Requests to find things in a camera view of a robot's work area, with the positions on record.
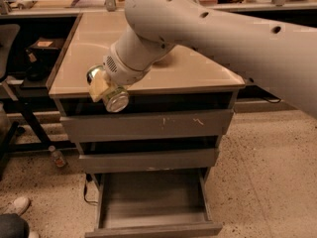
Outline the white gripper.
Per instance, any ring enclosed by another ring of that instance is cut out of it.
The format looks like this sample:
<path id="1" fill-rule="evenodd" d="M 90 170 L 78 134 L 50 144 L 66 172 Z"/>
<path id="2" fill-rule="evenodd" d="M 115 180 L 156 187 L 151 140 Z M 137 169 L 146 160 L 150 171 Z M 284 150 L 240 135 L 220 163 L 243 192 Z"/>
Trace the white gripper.
<path id="1" fill-rule="evenodd" d="M 126 65 L 117 54 L 115 45 L 109 48 L 108 53 L 103 57 L 103 62 L 107 73 L 96 72 L 88 87 L 90 97 L 94 102 L 98 102 L 110 89 L 109 77 L 118 85 L 132 85 L 140 81 L 150 70 L 149 64 L 140 69 Z"/>

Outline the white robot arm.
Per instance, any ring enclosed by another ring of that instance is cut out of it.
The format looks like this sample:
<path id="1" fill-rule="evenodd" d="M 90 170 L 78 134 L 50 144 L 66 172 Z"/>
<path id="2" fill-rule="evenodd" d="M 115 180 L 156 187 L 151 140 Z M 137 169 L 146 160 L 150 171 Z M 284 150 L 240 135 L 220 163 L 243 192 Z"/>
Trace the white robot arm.
<path id="1" fill-rule="evenodd" d="M 207 9 L 196 0 L 126 0 L 127 30 L 89 82 L 110 112 L 129 103 L 127 88 L 174 46 L 195 50 L 297 109 L 317 117 L 317 31 Z"/>

